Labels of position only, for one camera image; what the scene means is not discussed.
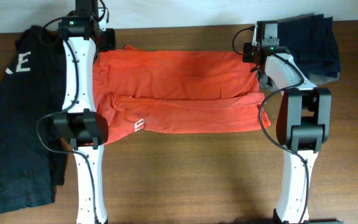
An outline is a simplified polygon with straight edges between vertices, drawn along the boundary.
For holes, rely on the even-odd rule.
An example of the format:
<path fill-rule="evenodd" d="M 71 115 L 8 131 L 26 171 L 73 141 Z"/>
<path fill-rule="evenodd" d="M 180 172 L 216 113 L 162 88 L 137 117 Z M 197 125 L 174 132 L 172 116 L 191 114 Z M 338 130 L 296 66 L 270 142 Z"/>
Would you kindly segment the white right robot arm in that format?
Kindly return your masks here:
<path fill-rule="evenodd" d="M 243 46 L 244 62 L 255 64 L 282 94 L 274 145 L 283 149 L 283 179 L 272 223 L 308 223 L 311 173 L 329 135 L 331 92 L 309 81 L 290 51 L 280 45 L 278 22 L 258 21 L 252 42 Z"/>

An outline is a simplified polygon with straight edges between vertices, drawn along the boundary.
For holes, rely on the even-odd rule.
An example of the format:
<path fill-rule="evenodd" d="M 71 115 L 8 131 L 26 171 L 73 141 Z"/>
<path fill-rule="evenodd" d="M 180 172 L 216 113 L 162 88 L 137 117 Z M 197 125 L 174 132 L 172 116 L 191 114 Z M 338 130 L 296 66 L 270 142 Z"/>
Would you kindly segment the red soccer t-shirt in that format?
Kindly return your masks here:
<path fill-rule="evenodd" d="M 93 95 L 109 142 L 140 130 L 234 133 L 270 125 L 252 64 L 233 52 L 104 52 L 93 67 Z"/>

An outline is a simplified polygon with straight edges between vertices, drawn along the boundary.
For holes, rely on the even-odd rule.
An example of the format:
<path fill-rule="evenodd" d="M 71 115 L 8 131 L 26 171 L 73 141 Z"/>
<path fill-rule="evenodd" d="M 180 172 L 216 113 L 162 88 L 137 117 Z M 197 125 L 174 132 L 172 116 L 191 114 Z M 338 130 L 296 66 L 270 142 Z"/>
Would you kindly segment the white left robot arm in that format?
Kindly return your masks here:
<path fill-rule="evenodd" d="M 108 22 L 102 1 L 76 1 L 58 32 L 66 59 L 66 87 L 55 127 L 71 146 L 78 178 L 77 223 L 107 223 L 103 200 L 102 160 L 108 138 L 107 121 L 97 114 L 93 97 L 93 63 L 104 44 L 99 26 Z"/>

